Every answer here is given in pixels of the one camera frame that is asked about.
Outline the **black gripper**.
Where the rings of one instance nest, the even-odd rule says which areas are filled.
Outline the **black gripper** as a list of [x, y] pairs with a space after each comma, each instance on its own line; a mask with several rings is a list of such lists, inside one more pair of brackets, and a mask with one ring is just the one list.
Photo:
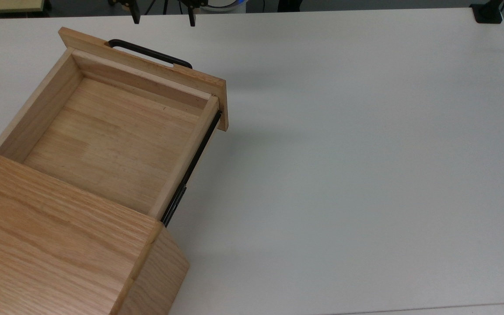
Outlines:
[[[208, 5], [207, 0], [180, 0], [180, 3], [184, 4], [188, 10], [190, 26], [194, 27], [196, 25], [196, 14], [194, 10], [196, 8], [204, 7]], [[108, 0], [108, 4], [121, 4], [122, 6], [128, 7], [130, 14], [132, 16], [134, 24], [140, 23], [140, 8], [137, 0]]]

